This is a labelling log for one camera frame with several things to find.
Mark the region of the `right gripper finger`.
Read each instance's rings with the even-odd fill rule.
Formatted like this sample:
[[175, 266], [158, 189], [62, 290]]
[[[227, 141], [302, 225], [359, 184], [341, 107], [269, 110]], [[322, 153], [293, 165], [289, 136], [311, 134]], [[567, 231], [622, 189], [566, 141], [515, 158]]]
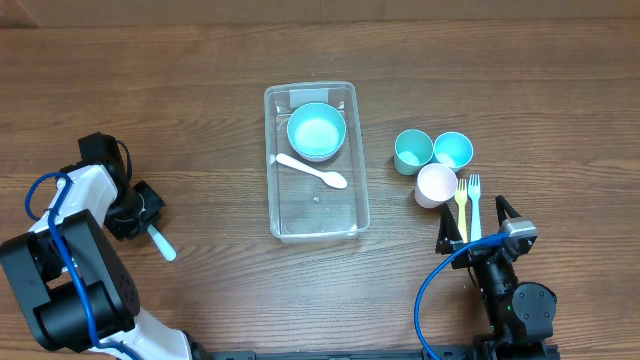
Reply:
[[498, 222], [502, 223], [507, 218], [518, 218], [520, 214], [509, 204], [503, 195], [495, 198]]
[[438, 209], [440, 210], [440, 225], [436, 244], [451, 245], [452, 243], [460, 243], [462, 236], [449, 206], [444, 203], [439, 205]]

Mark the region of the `white plastic spoon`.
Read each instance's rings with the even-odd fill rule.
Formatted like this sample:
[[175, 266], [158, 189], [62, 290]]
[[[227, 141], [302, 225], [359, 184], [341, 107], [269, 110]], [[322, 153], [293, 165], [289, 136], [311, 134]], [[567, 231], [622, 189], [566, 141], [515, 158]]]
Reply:
[[323, 172], [317, 170], [284, 153], [278, 153], [275, 156], [275, 160], [281, 165], [315, 176], [321, 179], [329, 187], [336, 189], [345, 189], [348, 186], [346, 178], [338, 172]]

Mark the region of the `teal bowl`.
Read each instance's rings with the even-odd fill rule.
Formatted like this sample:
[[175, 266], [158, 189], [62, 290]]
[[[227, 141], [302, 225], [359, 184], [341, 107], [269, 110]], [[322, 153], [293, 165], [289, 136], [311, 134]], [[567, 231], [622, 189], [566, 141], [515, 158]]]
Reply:
[[310, 162], [328, 161], [339, 153], [338, 148], [296, 149], [295, 152]]

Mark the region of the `light blue bowl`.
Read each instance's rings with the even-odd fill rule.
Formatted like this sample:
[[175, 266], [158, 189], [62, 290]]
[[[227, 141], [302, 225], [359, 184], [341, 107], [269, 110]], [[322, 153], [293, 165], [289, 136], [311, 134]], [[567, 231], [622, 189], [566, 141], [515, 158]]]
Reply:
[[347, 127], [344, 116], [326, 103], [308, 103], [297, 108], [287, 123], [287, 138], [296, 149], [340, 148]]

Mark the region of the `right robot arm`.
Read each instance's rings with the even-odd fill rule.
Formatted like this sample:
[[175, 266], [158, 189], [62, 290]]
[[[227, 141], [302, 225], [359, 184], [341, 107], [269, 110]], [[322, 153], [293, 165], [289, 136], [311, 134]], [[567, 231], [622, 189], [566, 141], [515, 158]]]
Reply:
[[454, 269], [465, 268], [475, 276], [491, 332], [476, 336], [470, 346], [443, 349], [441, 354], [446, 359], [557, 360], [558, 348], [545, 344], [553, 335], [557, 297], [540, 283], [519, 281], [512, 266], [531, 250], [537, 228], [501, 195], [496, 210], [499, 232], [506, 239], [499, 245], [475, 242], [451, 261]]

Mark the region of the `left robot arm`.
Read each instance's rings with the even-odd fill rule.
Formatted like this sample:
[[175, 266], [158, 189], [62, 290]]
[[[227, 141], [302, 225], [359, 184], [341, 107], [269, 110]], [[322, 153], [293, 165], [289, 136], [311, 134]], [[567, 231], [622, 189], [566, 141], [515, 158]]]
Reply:
[[117, 359], [207, 358], [186, 332], [142, 308], [107, 238], [147, 233], [166, 260], [175, 260], [176, 250], [155, 227], [164, 201], [147, 183], [130, 183], [123, 142], [97, 132], [78, 144], [80, 161], [48, 175], [57, 188], [49, 207], [26, 233], [1, 245], [1, 265], [35, 340], [49, 351]]

